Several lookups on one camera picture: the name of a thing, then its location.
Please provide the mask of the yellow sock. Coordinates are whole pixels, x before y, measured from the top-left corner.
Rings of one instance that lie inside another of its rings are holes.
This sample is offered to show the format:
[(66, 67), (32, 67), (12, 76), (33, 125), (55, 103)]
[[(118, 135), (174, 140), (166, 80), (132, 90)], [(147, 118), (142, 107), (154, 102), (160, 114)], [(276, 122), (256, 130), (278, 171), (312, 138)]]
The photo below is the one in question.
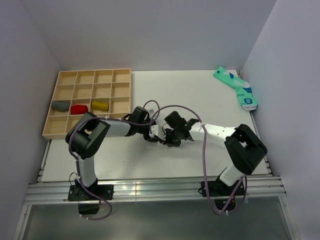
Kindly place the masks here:
[(98, 100), (94, 100), (91, 103), (91, 107), (92, 107), (93, 110), (96, 110), (96, 111), (107, 112), (109, 110), (109, 103), (108, 102), (100, 102)]

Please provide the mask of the white sock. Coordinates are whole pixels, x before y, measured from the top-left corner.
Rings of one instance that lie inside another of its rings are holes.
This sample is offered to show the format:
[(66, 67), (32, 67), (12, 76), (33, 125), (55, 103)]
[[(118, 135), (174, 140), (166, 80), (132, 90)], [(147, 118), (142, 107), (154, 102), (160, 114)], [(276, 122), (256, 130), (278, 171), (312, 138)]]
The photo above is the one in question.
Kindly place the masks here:
[(160, 149), (168, 149), (168, 148), (169, 148), (169, 146), (168, 146), (167, 144), (165, 144), (164, 142), (162, 142), (162, 141), (158, 141), (158, 142), (156, 143), (156, 145), (157, 145), (157, 147), (160, 148)]

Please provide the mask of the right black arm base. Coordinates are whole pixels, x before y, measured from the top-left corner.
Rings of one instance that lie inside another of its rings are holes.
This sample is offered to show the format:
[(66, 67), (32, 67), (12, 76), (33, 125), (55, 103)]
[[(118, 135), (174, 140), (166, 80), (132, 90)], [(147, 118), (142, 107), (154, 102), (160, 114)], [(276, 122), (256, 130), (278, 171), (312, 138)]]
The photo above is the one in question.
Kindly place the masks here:
[(241, 203), (244, 203), (245, 196), (247, 195), (247, 182), (237, 180), (232, 186), (225, 185), (220, 179), (208, 181), (208, 192), (210, 197), (225, 197), (221, 199), (214, 199), (214, 204), (218, 210), (222, 210), (225, 204), (227, 203), (230, 195), (233, 190), (236, 188), (235, 193), (232, 195), (232, 198), (227, 205), (225, 212), (234, 211), (237, 207), (236, 197), (242, 196)]

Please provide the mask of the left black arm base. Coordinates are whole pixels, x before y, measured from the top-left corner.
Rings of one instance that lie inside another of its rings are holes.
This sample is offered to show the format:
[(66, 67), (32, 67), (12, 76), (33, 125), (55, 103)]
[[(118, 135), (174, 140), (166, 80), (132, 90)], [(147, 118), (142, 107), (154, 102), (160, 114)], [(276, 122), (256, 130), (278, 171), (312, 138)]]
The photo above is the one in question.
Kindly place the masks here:
[[(94, 195), (109, 201), (113, 198), (114, 185), (96, 184), (89, 187), (88, 190)], [(102, 200), (87, 193), (78, 182), (70, 186), (67, 201), (78, 202), (78, 212), (86, 216), (97, 214), (102, 203)]]

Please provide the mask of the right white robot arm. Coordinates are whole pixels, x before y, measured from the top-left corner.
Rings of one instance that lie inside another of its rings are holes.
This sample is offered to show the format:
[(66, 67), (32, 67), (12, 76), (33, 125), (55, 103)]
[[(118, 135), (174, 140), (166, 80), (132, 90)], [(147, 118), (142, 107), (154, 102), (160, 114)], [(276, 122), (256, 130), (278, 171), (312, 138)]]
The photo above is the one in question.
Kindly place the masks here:
[(219, 175), (217, 191), (222, 195), (229, 194), (234, 183), (245, 175), (251, 175), (267, 155), (267, 147), (246, 124), (238, 127), (225, 127), (203, 123), (199, 119), (185, 120), (177, 111), (165, 119), (169, 129), (165, 131), (165, 143), (178, 147), (182, 140), (202, 141), (224, 147), (231, 163)]

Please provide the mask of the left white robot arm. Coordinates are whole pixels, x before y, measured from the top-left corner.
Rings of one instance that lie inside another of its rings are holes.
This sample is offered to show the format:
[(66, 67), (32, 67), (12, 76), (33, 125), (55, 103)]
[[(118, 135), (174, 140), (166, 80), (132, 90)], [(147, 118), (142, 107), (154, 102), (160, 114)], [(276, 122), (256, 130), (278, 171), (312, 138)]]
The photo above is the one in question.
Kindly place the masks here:
[(69, 153), (76, 162), (76, 171), (80, 184), (79, 194), (86, 200), (91, 200), (98, 193), (98, 178), (95, 173), (94, 155), (98, 152), (106, 137), (131, 137), (135, 134), (151, 143), (158, 142), (150, 136), (150, 114), (137, 106), (133, 113), (121, 119), (100, 117), (87, 112), (67, 133), (65, 142)]

